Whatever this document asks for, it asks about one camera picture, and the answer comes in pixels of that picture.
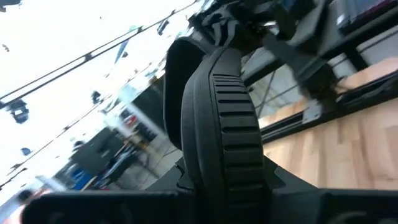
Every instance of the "metal bar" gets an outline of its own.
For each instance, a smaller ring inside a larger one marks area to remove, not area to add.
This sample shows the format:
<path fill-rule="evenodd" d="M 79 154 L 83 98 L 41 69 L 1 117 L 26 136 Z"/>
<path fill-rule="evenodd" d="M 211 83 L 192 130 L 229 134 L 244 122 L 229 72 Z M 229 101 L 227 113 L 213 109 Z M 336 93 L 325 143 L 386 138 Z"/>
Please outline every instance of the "metal bar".
<path fill-rule="evenodd" d="M 397 98 L 398 91 L 396 91 L 395 88 L 386 88 L 384 91 L 377 91 L 387 82 L 396 80 L 398 80 L 398 71 L 392 72 L 382 78 L 374 80 L 373 82 L 347 91 L 342 95 L 342 102 L 339 104 L 340 106 L 337 107 L 337 109 L 323 114 L 320 118 L 314 121 L 304 124 L 302 122 L 303 112 L 300 112 L 285 118 L 282 121 L 268 125 L 261 129 L 262 143 L 266 144 L 276 139 L 304 131 L 319 124 L 342 118 L 351 113 L 355 113 L 357 111 Z"/>
<path fill-rule="evenodd" d="M 271 84 L 272 84 L 272 81 L 274 80 L 275 73 L 276 73 L 276 71 L 274 71 L 272 73 L 271 79 L 269 80 L 269 83 L 268 83 L 268 86 L 267 86 L 267 90 L 266 90 L 264 96 L 262 97 L 262 100 L 261 100 L 261 103 L 260 103 L 260 109 L 259 109 L 259 116 L 261 115 L 262 110 L 264 109 L 264 106 L 266 105 L 267 96 L 268 96 L 269 90 L 271 89 Z"/>
<path fill-rule="evenodd" d="M 344 54 L 347 56 L 347 59 L 354 65 L 357 72 L 369 67 L 369 64 L 356 50 L 356 47 L 348 47 L 344 51 Z"/>

